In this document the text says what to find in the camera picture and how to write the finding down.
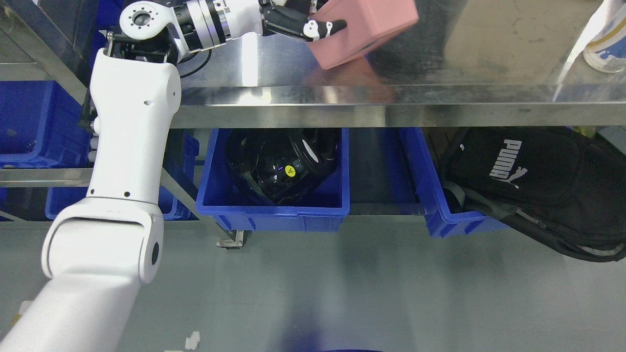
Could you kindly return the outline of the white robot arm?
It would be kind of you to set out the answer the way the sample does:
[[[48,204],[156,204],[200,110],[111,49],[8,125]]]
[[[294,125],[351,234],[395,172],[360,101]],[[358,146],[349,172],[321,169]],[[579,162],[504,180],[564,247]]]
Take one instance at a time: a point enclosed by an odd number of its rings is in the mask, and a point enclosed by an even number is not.
[[[165,34],[158,62],[98,51],[90,93],[96,158],[84,199],[49,228],[41,267],[49,278],[1,341],[3,352],[113,352],[136,297],[157,273],[164,221],[158,192],[166,139],[181,103],[177,64],[188,54],[262,33],[257,0],[129,4],[119,27],[132,43]]]

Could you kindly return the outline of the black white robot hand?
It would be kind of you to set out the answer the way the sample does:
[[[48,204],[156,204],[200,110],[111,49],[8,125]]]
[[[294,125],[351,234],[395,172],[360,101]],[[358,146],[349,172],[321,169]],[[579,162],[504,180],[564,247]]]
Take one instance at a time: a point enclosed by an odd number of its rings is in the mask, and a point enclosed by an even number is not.
[[[264,37],[282,34],[302,42],[316,42],[347,28],[343,19],[320,22],[313,19],[326,0],[260,0],[261,26]]]

